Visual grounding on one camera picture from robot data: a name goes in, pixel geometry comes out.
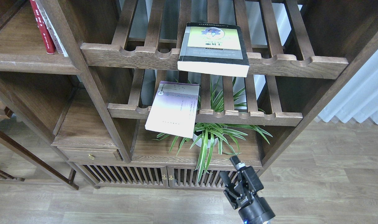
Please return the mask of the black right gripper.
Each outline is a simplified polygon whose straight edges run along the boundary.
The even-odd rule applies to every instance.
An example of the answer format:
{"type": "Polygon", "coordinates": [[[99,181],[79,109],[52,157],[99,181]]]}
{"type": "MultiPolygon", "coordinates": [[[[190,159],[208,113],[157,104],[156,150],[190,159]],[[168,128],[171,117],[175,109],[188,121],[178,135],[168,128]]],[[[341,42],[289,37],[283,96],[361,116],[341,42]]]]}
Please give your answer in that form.
{"type": "Polygon", "coordinates": [[[259,190],[264,189],[257,173],[237,156],[232,156],[230,161],[237,170],[237,185],[231,182],[225,171],[220,172],[220,177],[231,206],[233,209],[241,208],[238,213],[245,224],[269,224],[275,214],[266,199],[257,195],[259,190]]]}

